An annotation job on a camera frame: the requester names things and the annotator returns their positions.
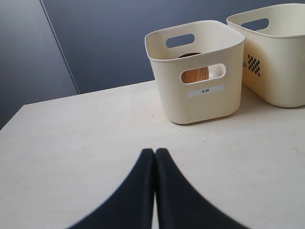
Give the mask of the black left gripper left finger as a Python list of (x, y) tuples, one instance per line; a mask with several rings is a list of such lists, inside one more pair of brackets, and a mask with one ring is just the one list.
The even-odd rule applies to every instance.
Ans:
[(71, 229), (150, 229), (155, 191), (155, 154), (143, 149), (125, 180)]

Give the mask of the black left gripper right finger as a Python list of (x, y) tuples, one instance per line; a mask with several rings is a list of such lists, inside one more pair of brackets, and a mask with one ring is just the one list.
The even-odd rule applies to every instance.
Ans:
[(207, 201), (184, 177), (169, 151), (155, 152), (156, 201), (161, 229), (239, 229), (241, 224)]

